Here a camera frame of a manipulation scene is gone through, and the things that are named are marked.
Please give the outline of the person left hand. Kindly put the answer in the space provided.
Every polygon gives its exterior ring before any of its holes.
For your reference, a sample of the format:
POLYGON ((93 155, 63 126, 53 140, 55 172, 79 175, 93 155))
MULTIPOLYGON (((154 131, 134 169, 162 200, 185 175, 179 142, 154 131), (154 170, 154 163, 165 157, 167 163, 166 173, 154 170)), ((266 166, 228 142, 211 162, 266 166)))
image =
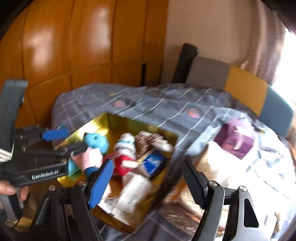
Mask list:
MULTIPOLYGON (((0 181, 0 194, 1 195, 14 195, 16 194, 16 188, 12 186, 8 181, 1 180, 0 181)), ((20 188, 18 197, 20 201, 24 202, 29 194, 29 187, 23 186, 20 188)))

